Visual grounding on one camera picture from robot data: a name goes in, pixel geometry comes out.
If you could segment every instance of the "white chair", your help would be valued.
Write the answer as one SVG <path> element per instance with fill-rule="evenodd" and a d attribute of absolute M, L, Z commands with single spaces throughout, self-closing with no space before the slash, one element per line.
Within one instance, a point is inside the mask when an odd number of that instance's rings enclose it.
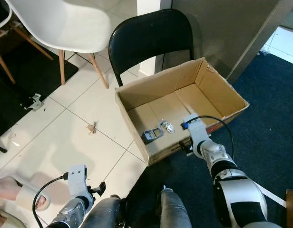
<path fill-rule="evenodd" d="M 111 34 L 108 15 L 83 0 L 6 0 L 27 30 L 41 43 L 59 50 L 61 83 L 64 51 L 89 53 L 105 88 L 108 85 L 93 53 L 103 50 Z"/>
<path fill-rule="evenodd" d="M 3 8 L 9 12 L 8 16 L 6 17 L 6 19 L 4 19 L 2 22 L 0 22 L 0 28 L 2 28 L 4 25 L 6 25 L 11 16 L 12 16 L 12 10 L 10 8 L 10 6 L 5 2 L 5 1 L 1 1 L 1 4 L 3 6 Z M 44 51 L 39 45 L 37 45 L 35 42 L 33 42 L 29 36 L 27 36 L 25 33 L 23 33 L 19 28 L 17 28 L 15 25 L 13 25 L 12 23 L 10 23 L 10 26 L 20 35 L 22 36 L 24 39 L 26 39 L 30 44 L 32 44 L 36 49 L 38 49 L 40 52 L 42 52 L 44 55 L 46 55 L 49 59 L 53 60 L 53 58 L 46 52 Z M 5 64 L 2 56 L 0 55 L 0 64 L 3 67 L 3 69 L 5 70 L 7 76 L 9 77 L 9 79 L 11 80 L 11 82 L 13 84 L 16 84 L 15 79 L 13 78 L 11 72 L 9 71 L 7 65 Z"/>

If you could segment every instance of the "white tile floor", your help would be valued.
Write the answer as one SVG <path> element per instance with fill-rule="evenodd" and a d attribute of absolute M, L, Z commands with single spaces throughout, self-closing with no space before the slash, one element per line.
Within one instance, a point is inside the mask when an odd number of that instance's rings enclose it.
<path fill-rule="evenodd" d="M 293 63 L 293 30 L 278 27 L 262 49 Z"/>
<path fill-rule="evenodd" d="M 88 1 L 107 12 L 112 29 L 137 15 L 136 0 Z M 0 152 L 0 178 L 17 173 L 36 186 L 42 186 L 70 166 L 86 164 L 88 184 L 92 187 L 102 181 L 107 184 L 105 194 L 97 197 L 97 201 L 111 194 L 126 197 L 146 164 L 115 102 L 117 81 L 108 50 L 96 53 L 96 61 L 109 89 L 104 88 L 88 61 L 73 52 L 66 52 L 65 56 L 79 71 L 45 99 L 40 109 L 29 112 L 0 137 L 0 145 L 8 149 L 6 154 Z M 122 75 L 125 84 L 140 77 L 137 67 Z M 87 125 L 94 121 L 97 131 L 90 134 Z M 51 205 L 38 214 L 44 222 L 50 223 L 68 201 L 67 183 L 56 182 L 47 188 L 47 192 L 51 196 Z M 0 199 L 0 205 L 28 227 L 37 227 L 31 212 L 15 207 L 10 201 Z"/>

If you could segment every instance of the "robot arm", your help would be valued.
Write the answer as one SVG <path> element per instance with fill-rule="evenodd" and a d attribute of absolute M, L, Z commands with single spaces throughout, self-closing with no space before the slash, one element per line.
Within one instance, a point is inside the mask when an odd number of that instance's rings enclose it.
<path fill-rule="evenodd" d="M 239 170 L 223 145 L 213 142 L 201 119 L 191 114 L 184 119 L 183 129 L 191 134 L 191 152 L 207 163 L 213 179 L 216 213 L 225 227 L 279 228 L 267 222 L 266 200 L 257 185 Z"/>
<path fill-rule="evenodd" d="M 78 228 L 94 202 L 94 193 L 100 196 L 105 191 L 105 183 L 91 189 L 86 185 L 87 169 L 85 165 L 73 166 L 68 171 L 68 190 L 72 198 L 53 219 L 48 228 Z"/>

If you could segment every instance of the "chair leg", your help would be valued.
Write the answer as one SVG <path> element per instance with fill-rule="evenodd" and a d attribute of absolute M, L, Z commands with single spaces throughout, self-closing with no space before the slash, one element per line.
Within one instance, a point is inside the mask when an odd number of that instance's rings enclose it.
<path fill-rule="evenodd" d="M 64 51 L 59 50 L 59 61 L 60 61 L 60 74 L 61 74 L 61 84 L 65 85 L 65 75 L 64 75 Z"/>
<path fill-rule="evenodd" d="M 2 59 L 2 56 L 0 55 L 0 64 L 2 65 L 3 69 L 5 70 L 6 74 L 8 75 L 9 79 L 11 80 L 11 82 L 13 84 L 15 84 L 15 80 L 12 76 L 12 74 L 10 73 L 10 71 L 8 70 L 8 67 L 6 66 L 4 60 Z"/>
<path fill-rule="evenodd" d="M 102 81 L 104 87 L 105 87 L 106 89 L 108 89 L 107 82 L 105 81 L 105 79 L 104 79 L 104 77 L 103 77 L 101 71 L 99 70 L 99 67 L 98 67 L 98 65 L 97 65 L 97 63 L 96 63 L 96 60 L 95 60 L 93 54 L 89 54 L 89 58 L 90 58 L 90 61 L 93 63 L 94 68 L 95 68 L 96 72 L 98 73 L 98 75 L 99 75 L 99 77 L 100 77 L 100 79 L 101 79 L 101 81 Z"/>
<path fill-rule="evenodd" d="M 24 32 L 22 32 L 19 28 L 17 28 L 11 23 L 10 23 L 10 26 L 13 28 L 14 31 L 16 31 L 21 37 L 27 40 L 32 46 L 34 46 L 37 50 L 39 50 L 43 55 L 45 55 L 50 60 L 53 60 L 53 57 L 51 57 L 46 51 L 44 51 L 38 44 L 33 42 L 28 35 L 26 35 Z"/>

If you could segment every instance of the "gray wall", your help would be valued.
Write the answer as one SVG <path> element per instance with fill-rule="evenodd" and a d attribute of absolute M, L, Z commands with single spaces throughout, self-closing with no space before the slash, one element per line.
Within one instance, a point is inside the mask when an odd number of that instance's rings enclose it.
<path fill-rule="evenodd" d="M 256 55 L 278 26 L 276 22 L 264 27 L 272 17 L 280 0 L 173 0 L 172 8 L 183 12 L 189 19 L 194 39 L 195 58 L 206 59 L 224 77 L 230 76 L 239 59 L 247 53 L 252 43 L 258 43 L 250 53 L 251 58 L 241 66 L 242 70 Z M 258 37 L 260 31 L 266 32 Z M 164 58 L 164 69 L 187 61 L 188 52 L 169 53 Z"/>

